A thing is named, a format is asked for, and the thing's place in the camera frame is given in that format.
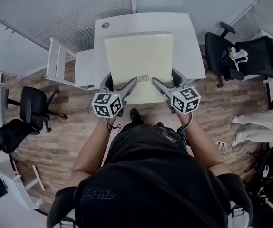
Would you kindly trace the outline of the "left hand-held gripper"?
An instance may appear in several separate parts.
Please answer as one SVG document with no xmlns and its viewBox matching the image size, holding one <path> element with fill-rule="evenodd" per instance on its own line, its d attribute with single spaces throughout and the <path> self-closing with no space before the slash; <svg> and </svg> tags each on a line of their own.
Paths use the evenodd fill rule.
<svg viewBox="0 0 273 228">
<path fill-rule="evenodd" d="M 121 89 L 115 89 L 111 73 L 107 74 L 100 84 L 98 93 L 95 93 L 91 103 L 98 117 L 114 118 L 122 117 L 128 97 L 137 84 L 136 78 L 131 79 Z"/>
</svg>

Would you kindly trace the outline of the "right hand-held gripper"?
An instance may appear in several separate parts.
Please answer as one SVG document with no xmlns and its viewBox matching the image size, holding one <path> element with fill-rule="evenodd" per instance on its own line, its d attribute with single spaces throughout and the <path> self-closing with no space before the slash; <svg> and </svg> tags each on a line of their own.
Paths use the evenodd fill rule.
<svg viewBox="0 0 273 228">
<path fill-rule="evenodd" d="M 172 68 L 174 86 L 167 86 L 157 78 L 152 78 L 154 87 L 168 100 L 166 101 L 172 114 L 176 111 L 189 114 L 197 110 L 201 96 L 194 86 L 188 86 L 187 78 L 177 69 Z"/>
</svg>

